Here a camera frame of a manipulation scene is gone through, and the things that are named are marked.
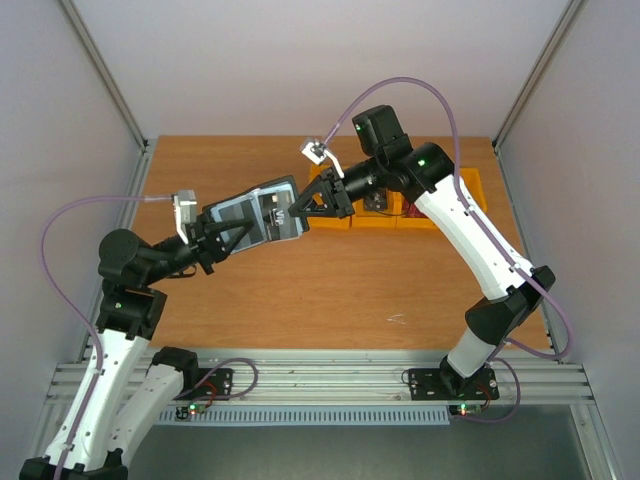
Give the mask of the black leather card holder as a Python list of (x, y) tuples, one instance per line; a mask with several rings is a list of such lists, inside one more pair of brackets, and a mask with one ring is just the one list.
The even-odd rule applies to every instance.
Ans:
[[(297, 199), (299, 193), (295, 179), (291, 175), (288, 175), (256, 185), (238, 195), (203, 207), (202, 213), (208, 221), (248, 219), (253, 222), (253, 228), (232, 254), (240, 253), (266, 243), (273, 243), (266, 241), (263, 222), (260, 218), (257, 196), (261, 189), (283, 182), (291, 183), (294, 186), (295, 196)], [(302, 222), (304, 234), (309, 230), (309, 224), (307, 220), (302, 218), (299, 219)]]

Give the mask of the black VIP card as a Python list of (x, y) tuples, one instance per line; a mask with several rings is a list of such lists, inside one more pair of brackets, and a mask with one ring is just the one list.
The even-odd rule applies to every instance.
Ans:
[(289, 207), (296, 200), (291, 183), (283, 182), (261, 189), (257, 200), (267, 242), (293, 240), (303, 234), (301, 220), (289, 213)]

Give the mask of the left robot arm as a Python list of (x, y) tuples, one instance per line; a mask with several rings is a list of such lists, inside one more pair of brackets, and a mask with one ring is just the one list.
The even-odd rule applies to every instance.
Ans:
[(41, 457), (24, 462), (22, 479), (125, 479), (131, 461), (159, 413), (201, 386), (196, 353), (157, 352), (142, 385), (123, 398), (134, 367), (147, 350), (167, 296), (153, 284), (193, 265), (210, 274), (251, 230), (252, 221), (215, 222), (199, 215), (183, 236), (151, 245), (128, 229), (99, 246), (103, 299), (92, 329), (93, 351), (58, 433)]

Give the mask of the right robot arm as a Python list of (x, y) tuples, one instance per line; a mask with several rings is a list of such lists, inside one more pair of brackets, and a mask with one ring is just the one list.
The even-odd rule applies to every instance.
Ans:
[(461, 255), (483, 297), (465, 314), (466, 330), (442, 359), (439, 383), (456, 398), (473, 389), (485, 362), (539, 306), (555, 282), (500, 234), (477, 205), (459, 169), (438, 145), (412, 145), (395, 111), (380, 105), (352, 120), (366, 160), (344, 169), (329, 147), (306, 139), (302, 154), (322, 170), (290, 207), (293, 217), (345, 218), (356, 201), (378, 189), (401, 194), (431, 220)]

